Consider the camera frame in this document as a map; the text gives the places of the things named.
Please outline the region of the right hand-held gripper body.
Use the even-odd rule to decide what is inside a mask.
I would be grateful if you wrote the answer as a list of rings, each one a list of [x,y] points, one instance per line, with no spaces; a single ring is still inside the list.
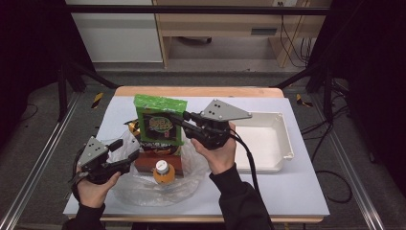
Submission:
[[[219,99],[212,100],[201,112],[191,114],[191,119],[200,131],[196,140],[208,150],[216,150],[225,145],[230,138],[230,121],[252,117],[251,112]]]

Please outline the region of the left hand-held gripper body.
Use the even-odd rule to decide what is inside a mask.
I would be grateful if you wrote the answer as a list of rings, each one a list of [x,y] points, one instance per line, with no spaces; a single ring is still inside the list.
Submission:
[[[81,169],[80,174],[92,183],[105,183],[107,181],[105,164],[108,152],[108,147],[92,136],[78,160],[78,166]]]

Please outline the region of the green snack packet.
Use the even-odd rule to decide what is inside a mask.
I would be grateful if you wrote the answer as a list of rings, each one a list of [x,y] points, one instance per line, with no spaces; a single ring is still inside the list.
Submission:
[[[181,127],[170,119],[181,115],[187,108],[187,101],[161,96],[137,94],[134,105],[143,142],[182,146]]]

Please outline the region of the clear plastic bag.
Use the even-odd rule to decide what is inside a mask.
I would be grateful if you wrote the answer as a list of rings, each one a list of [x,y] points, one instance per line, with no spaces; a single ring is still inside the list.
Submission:
[[[175,175],[175,180],[171,183],[158,184],[153,172],[138,172],[133,162],[130,172],[122,175],[113,187],[114,196],[124,204],[147,207],[169,206],[190,198],[204,179],[208,164],[195,151],[184,133],[181,137],[184,144],[180,146],[179,156],[182,160],[183,175]],[[124,140],[123,145],[108,153],[108,163],[124,160],[135,150],[139,151],[139,155],[143,152],[129,130],[122,134],[121,139]]]

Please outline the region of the white plastic bin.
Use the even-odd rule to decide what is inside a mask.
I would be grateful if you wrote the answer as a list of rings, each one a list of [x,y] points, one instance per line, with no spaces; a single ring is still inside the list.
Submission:
[[[253,155],[257,173],[276,173],[294,158],[282,113],[253,112],[253,117],[236,120],[237,134]]]

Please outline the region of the person's right hand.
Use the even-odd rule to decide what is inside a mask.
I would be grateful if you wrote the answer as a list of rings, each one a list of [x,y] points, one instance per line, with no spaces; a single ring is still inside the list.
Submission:
[[[208,162],[213,174],[224,173],[235,164],[237,143],[233,138],[229,138],[222,148],[206,149],[196,139],[191,139],[195,150],[201,154]]]

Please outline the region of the person's left hand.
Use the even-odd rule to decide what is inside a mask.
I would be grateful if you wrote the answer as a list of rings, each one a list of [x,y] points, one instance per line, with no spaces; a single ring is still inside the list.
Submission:
[[[104,204],[108,191],[113,188],[121,176],[120,172],[114,173],[105,183],[99,185],[86,179],[77,184],[79,202],[90,208],[101,208]]]

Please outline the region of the brown biscuit box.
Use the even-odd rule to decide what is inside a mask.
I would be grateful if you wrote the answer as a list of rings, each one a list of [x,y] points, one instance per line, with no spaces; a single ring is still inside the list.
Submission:
[[[179,155],[156,155],[142,152],[134,161],[134,166],[140,173],[152,173],[159,160],[165,160],[171,164],[176,175],[183,175],[182,160]]]

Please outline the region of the orange bottle with white cap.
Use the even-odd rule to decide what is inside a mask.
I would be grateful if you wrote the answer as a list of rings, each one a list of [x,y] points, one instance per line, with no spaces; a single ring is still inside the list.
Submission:
[[[175,169],[166,160],[159,160],[155,164],[153,177],[158,184],[168,184],[175,180]]]

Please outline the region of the yellow black floor tape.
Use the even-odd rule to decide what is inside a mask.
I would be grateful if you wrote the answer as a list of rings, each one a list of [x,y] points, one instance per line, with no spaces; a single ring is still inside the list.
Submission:
[[[304,102],[303,99],[302,99],[302,96],[300,94],[296,94],[296,102],[299,105],[303,105],[303,106],[306,106],[306,107],[313,107],[313,103]]]
[[[91,105],[91,108],[97,108],[98,107],[98,105],[99,105],[99,103],[100,103],[100,101],[102,99],[102,96],[103,96],[102,92],[97,93],[97,95],[95,96],[95,99],[94,99],[94,101],[93,101],[93,103]]]

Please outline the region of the black metal stand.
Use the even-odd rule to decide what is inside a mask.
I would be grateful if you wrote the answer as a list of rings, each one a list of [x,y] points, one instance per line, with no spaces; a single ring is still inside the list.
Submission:
[[[69,83],[75,92],[83,92],[86,88],[86,84],[81,77],[82,75],[87,76],[110,89],[117,89],[119,87],[118,84],[103,78],[95,71],[92,71],[76,62],[63,63],[57,71],[59,122],[62,121],[68,113],[66,83]]]
[[[326,63],[317,62],[306,67],[303,71],[295,74],[293,77],[284,80],[275,85],[275,88],[284,89],[290,84],[309,77],[309,81],[305,87],[309,93],[314,93],[324,87],[323,91],[323,115],[329,123],[333,121],[332,105],[331,105],[331,91],[332,91],[332,72]]]

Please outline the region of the grey chair base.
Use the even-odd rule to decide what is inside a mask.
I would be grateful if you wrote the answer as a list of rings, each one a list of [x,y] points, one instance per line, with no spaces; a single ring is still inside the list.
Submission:
[[[178,36],[178,40],[185,44],[203,45],[203,44],[210,44],[213,41],[213,38],[212,37]]]

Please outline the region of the light wooden desk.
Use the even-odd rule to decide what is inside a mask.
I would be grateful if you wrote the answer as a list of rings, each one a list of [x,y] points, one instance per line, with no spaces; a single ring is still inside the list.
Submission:
[[[242,6],[273,7],[274,0],[152,0],[155,6]],[[332,0],[298,0],[296,8],[328,8]],[[277,63],[284,67],[296,54],[294,43],[301,38],[316,38],[323,26],[322,15],[262,14],[165,14],[155,15],[164,58],[169,57],[173,37],[265,37]],[[275,35],[251,35],[252,28],[277,28]]]

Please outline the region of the black metal crossbar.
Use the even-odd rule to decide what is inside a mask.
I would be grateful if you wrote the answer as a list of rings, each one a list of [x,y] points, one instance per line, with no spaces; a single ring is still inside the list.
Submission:
[[[232,6],[141,6],[141,5],[66,5],[76,13],[173,13],[173,14],[270,14],[329,15],[330,8],[232,7]]]

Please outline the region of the white cabinet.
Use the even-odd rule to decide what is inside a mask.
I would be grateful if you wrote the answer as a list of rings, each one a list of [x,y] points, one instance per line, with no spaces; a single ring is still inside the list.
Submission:
[[[93,62],[162,62],[153,13],[73,13]]]

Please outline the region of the black curtain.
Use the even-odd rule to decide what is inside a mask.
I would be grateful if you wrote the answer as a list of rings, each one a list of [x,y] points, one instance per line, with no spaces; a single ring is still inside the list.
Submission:
[[[65,4],[66,0],[0,0],[0,147],[19,123],[29,95],[57,81],[58,56],[37,25],[50,28],[69,58],[94,69],[72,14],[59,9]]]
[[[332,0],[311,60],[332,50],[332,76],[367,145],[406,196],[406,0]]]

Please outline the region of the aluminium floor rail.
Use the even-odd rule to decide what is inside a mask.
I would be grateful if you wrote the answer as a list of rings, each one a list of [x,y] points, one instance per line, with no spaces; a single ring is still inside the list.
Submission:
[[[344,96],[332,96],[327,105],[332,105],[332,112],[338,113],[337,111],[341,107],[348,107],[345,104]],[[324,102],[327,100],[320,99],[319,95],[311,95],[316,110],[322,119],[325,119],[327,115],[324,113]],[[338,122],[331,125],[327,137],[329,143],[333,149],[334,154],[336,155],[338,164],[340,165],[342,174],[349,183],[352,199],[356,202],[361,215],[366,222],[369,230],[385,230],[385,226],[381,217],[379,216],[377,210],[375,209],[371,197],[369,196],[361,177],[354,168],[353,164],[350,162],[349,156],[345,151],[343,142],[339,139],[337,132],[334,130],[335,127],[338,127]]]
[[[36,159],[35,164],[33,165],[24,184],[11,204],[11,207],[0,220],[0,230],[13,230],[13,228],[16,226],[49,160],[53,156],[65,128],[68,126],[68,123],[75,112],[75,109],[77,108],[80,97],[81,93],[72,94],[65,114],[56,123],[52,134],[48,138],[44,148]]]

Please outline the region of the white wall socket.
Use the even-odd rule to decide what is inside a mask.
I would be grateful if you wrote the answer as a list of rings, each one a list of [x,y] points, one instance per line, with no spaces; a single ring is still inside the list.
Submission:
[[[273,7],[296,7],[298,0],[274,0]]]

